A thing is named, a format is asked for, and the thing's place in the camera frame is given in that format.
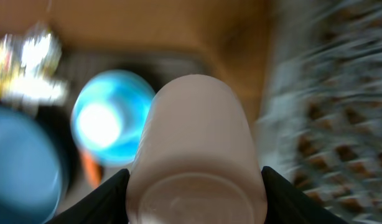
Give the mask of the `dark blue plate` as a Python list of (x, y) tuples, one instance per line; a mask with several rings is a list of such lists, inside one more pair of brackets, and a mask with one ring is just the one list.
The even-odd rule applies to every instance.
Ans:
[(67, 168), (41, 125), (0, 106), (0, 223), (48, 222), (67, 186)]

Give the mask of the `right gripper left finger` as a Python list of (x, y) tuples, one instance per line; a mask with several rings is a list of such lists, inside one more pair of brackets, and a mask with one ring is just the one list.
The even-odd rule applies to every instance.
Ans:
[(48, 224), (128, 224), (126, 188), (129, 177), (129, 171), (121, 169)]

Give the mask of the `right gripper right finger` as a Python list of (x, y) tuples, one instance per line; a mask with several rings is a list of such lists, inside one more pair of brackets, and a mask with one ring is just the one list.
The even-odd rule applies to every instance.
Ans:
[(268, 211), (268, 224), (346, 224), (346, 221), (315, 203), (302, 191), (269, 166), (264, 166), (263, 178)]

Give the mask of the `light blue cup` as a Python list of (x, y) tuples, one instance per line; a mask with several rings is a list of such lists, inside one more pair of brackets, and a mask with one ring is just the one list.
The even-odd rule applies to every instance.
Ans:
[(122, 121), (113, 107), (104, 103), (90, 103), (77, 118), (77, 125), (93, 148), (106, 148), (121, 135)]

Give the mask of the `light blue bowl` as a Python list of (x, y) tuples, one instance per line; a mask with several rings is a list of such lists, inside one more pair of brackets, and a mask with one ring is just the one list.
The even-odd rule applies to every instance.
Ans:
[(133, 162), (155, 91), (128, 70), (107, 70), (82, 88), (71, 115), (73, 140), (104, 166)]

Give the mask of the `white plastic cup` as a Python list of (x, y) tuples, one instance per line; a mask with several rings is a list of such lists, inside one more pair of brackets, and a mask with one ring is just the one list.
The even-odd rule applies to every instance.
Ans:
[(206, 75), (154, 97), (126, 192), (131, 223), (263, 223), (268, 203), (245, 113)]

